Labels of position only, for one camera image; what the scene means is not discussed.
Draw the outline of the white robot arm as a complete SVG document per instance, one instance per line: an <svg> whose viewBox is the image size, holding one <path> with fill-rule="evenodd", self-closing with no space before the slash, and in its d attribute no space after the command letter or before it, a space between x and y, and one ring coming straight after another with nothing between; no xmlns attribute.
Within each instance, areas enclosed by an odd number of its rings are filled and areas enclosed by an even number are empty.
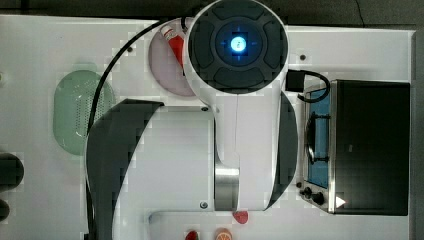
<svg viewBox="0 0 424 240"><path fill-rule="evenodd" d="M156 213L271 207L297 160L288 57L284 23L257 0L201 10L183 46L200 106L126 99L89 131L89 240L151 240Z"/></svg>

